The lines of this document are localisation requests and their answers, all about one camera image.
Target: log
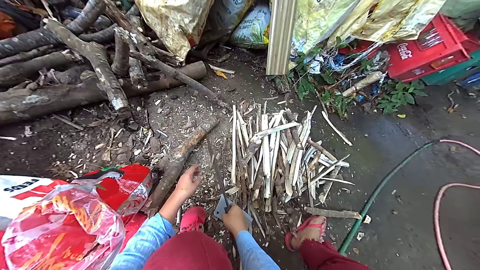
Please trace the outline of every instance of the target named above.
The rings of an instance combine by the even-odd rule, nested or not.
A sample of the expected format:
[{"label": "log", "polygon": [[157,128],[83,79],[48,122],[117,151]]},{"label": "log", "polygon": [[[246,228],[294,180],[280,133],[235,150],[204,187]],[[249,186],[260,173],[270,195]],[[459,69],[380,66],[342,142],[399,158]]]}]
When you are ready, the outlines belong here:
[{"label": "log", "polygon": [[[67,29],[78,35],[93,25],[97,18],[105,11],[103,0],[89,0],[82,13]],[[30,51],[50,44],[60,44],[58,37],[47,28],[39,28],[15,37],[0,40],[0,59],[15,55],[21,51]]]},{"label": "log", "polygon": [[[207,75],[206,67],[201,61],[186,65],[180,70],[196,80]],[[147,88],[134,89],[127,80],[122,80],[122,82],[122,88],[129,97],[150,94],[183,84],[179,80],[164,78],[149,82]],[[98,78],[92,76],[84,79],[83,83],[78,85],[47,86],[35,92],[28,89],[11,89],[0,92],[0,125],[105,100],[106,97],[98,88],[98,84]]]},{"label": "log", "polygon": [[51,19],[46,20],[46,27],[55,33],[63,43],[90,61],[100,80],[101,89],[106,93],[113,108],[119,112],[128,111],[130,107],[127,97],[108,64],[107,52],[103,46],[95,42],[85,42],[76,37],[61,23]]},{"label": "log", "polygon": [[358,219],[361,220],[361,215],[358,212],[354,211],[335,211],[335,210],[325,210],[313,207],[305,207],[305,211],[312,215],[324,216],[328,218],[344,218],[344,219]]},{"label": "log", "polygon": [[59,51],[60,48],[54,48],[53,45],[47,45],[43,47],[39,47],[27,52],[21,52],[19,54],[4,58],[0,60],[0,67],[13,64],[17,62],[24,62],[28,61],[33,58],[37,58],[55,51]]},{"label": "log", "polygon": [[115,28],[115,58],[113,59],[112,71],[119,77],[128,75],[130,48],[120,28]]},{"label": "log", "polygon": [[79,54],[68,49],[25,62],[9,64],[0,68],[0,86],[14,86],[25,81],[26,78],[38,75],[38,71],[43,68],[49,70],[66,64],[80,62],[82,59]]},{"label": "log", "polygon": [[218,119],[216,116],[211,116],[208,120],[202,122],[184,143],[162,158],[156,166],[163,171],[163,177],[153,193],[148,197],[141,211],[149,216],[158,212],[158,207],[180,176],[183,165],[192,150],[217,124]]},{"label": "log", "polygon": [[183,74],[182,72],[177,71],[176,69],[170,67],[169,65],[161,62],[160,60],[153,58],[151,56],[144,55],[137,51],[130,51],[130,55],[142,61],[146,64],[147,67],[158,69],[164,72],[167,76],[181,80],[185,84],[189,85],[193,89],[197,90],[202,96],[207,96],[212,102],[220,105],[220,107],[230,109],[230,105],[223,101],[223,98],[219,94],[215,94],[210,89],[202,85],[201,83],[193,80],[189,76]]}]

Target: tree branch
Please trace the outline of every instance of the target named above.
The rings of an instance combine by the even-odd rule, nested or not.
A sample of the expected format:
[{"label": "tree branch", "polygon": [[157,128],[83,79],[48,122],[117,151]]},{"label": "tree branch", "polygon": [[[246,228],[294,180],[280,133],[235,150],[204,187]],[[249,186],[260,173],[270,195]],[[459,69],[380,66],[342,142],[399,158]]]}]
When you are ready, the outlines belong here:
[{"label": "tree branch", "polygon": [[157,69],[164,72],[167,76],[178,79],[185,84],[191,86],[193,89],[198,90],[202,96],[207,96],[211,101],[220,105],[223,108],[230,108],[230,105],[223,101],[223,98],[219,94],[215,94],[210,89],[200,84],[199,82],[193,80],[189,76],[183,74],[182,72],[177,71],[176,69],[166,65],[158,59],[155,59],[151,56],[146,56],[137,51],[130,51],[130,56],[142,61],[149,68]]},{"label": "tree branch", "polygon": [[121,89],[120,83],[108,64],[107,52],[103,46],[95,42],[82,41],[61,23],[56,21],[47,19],[46,27],[55,33],[68,47],[79,52],[90,61],[100,80],[101,88],[106,93],[113,108],[120,112],[129,110],[125,93]]}]

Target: green crate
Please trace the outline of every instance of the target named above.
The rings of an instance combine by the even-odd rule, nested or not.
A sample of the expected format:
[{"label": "green crate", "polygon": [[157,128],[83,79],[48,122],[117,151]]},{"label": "green crate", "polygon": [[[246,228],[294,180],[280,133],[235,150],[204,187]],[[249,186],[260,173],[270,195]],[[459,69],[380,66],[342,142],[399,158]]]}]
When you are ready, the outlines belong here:
[{"label": "green crate", "polygon": [[480,71],[480,50],[470,54],[471,59],[453,67],[440,70],[422,78],[429,86],[441,86],[454,80],[465,79],[466,77]]}]

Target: foot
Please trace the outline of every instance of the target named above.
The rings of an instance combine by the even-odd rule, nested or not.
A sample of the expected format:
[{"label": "foot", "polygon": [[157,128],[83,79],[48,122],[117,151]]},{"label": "foot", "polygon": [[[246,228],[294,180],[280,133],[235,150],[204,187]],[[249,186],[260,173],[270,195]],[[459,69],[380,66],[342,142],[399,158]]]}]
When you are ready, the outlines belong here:
[{"label": "foot", "polygon": [[298,250],[303,241],[305,240],[315,240],[320,243],[324,241],[323,237],[325,236],[327,218],[323,216],[318,216],[317,218],[312,219],[309,224],[319,224],[322,226],[322,229],[318,227],[307,227],[297,232],[297,236],[292,237],[291,241],[291,245],[294,249]]}]

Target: person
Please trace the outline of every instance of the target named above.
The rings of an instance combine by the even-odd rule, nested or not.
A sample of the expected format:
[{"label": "person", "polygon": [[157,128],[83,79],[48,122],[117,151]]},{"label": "person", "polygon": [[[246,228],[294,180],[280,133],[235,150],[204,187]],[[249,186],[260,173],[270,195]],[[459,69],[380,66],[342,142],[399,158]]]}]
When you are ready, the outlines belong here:
[{"label": "person", "polygon": [[[232,269],[223,246],[203,233],[205,210],[202,207],[192,207],[184,213],[177,235],[172,227],[183,202],[199,186],[202,180],[199,173],[200,166],[193,165],[180,177],[160,211],[128,241],[125,249],[114,258],[110,270]],[[243,269],[280,269],[248,232],[240,207],[231,206],[230,211],[222,215],[222,221],[235,237]],[[287,234],[287,248],[298,250],[310,270],[370,270],[340,255],[330,243],[323,241],[325,227],[325,217],[308,218],[297,229],[296,236]]]}]

